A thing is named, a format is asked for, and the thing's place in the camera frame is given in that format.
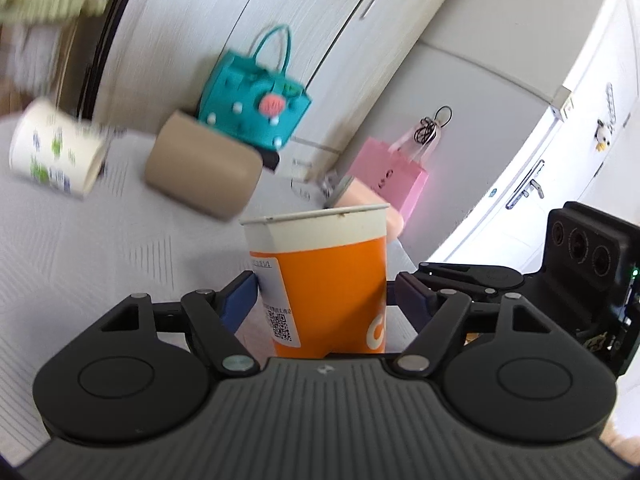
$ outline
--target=cup rim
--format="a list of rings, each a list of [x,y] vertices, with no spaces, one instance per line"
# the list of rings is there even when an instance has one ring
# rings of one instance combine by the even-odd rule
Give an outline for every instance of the cup rim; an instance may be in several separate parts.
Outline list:
[[[349,213],[362,213],[365,211],[376,211],[379,209],[387,209],[391,204],[369,204],[369,205],[354,205],[348,207],[335,207],[329,209],[317,209],[315,211],[306,211],[300,213],[288,213],[284,215],[271,215],[260,216],[258,218],[251,218],[247,220],[241,220],[240,225],[253,225],[253,224],[275,224],[278,222],[289,222],[292,220],[305,220],[309,218],[321,218],[323,216],[343,215]]]

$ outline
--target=orange paper cup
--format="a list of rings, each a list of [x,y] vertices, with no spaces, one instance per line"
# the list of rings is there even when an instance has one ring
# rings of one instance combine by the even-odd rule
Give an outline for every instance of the orange paper cup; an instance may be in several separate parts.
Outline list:
[[[241,222],[277,355],[385,351],[387,207]]]

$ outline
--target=white cup with green print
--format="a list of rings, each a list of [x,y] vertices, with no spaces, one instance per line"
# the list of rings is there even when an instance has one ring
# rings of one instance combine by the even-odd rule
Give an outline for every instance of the white cup with green print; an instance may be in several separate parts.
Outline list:
[[[106,141],[100,126],[78,121],[48,100],[37,99],[16,126],[9,167],[37,183],[84,197],[100,173]]]

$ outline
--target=ribbed gray gripper base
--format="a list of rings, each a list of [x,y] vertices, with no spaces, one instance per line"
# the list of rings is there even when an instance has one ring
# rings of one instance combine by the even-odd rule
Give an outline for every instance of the ribbed gray gripper base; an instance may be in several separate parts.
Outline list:
[[[258,376],[223,381],[166,436],[121,449],[53,440],[20,472],[28,480],[604,480],[629,469],[595,439],[556,447],[488,439],[455,419],[429,383],[392,377],[377,360],[272,359]]]

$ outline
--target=qr code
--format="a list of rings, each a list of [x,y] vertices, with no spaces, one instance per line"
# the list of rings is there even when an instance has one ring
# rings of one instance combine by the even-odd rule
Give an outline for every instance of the qr code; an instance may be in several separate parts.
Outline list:
[[[273,335],[276,339],[282,339],[283,341],[291,341],[291,334],[289,333],[289,325],[287,324],[287,318],[284,314],[277,314],[271,310],[267,310],[267,316],[269,318],[269,324],[273,330]]]

